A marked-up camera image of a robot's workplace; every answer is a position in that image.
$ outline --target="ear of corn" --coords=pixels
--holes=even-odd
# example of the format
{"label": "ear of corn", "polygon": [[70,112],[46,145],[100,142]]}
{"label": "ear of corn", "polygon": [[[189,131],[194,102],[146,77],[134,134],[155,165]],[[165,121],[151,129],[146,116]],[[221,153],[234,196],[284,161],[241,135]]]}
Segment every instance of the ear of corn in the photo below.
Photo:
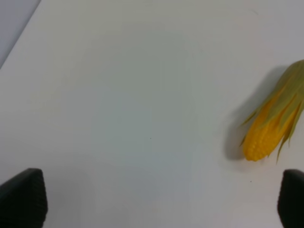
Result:
{"label": "ear of corn", "polygon": [[283,139],[279,156],[284,143],[291,139],[303,110],[304,60],[301,60],[283,73],[272,93],[244,121],[246,124],[257,115],[243,140],[246,159],[257,161],[269,156]]}

